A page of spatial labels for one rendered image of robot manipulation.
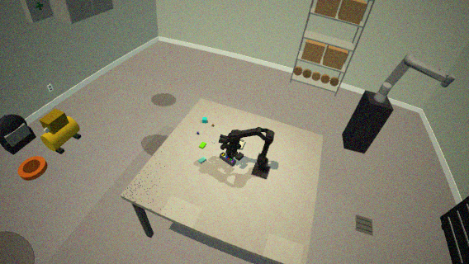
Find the beige shallow rectangular tray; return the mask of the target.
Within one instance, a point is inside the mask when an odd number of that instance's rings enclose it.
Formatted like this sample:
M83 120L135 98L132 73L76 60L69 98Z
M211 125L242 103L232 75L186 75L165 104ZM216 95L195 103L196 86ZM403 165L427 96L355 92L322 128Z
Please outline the beige shallow rectangular tray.
M245 140L244 140L244 139L240 139L240 141L239 141L239 144L241 144L240 150L242 150L242 148L243 148L243 146L244 146L244 143L245 143Z

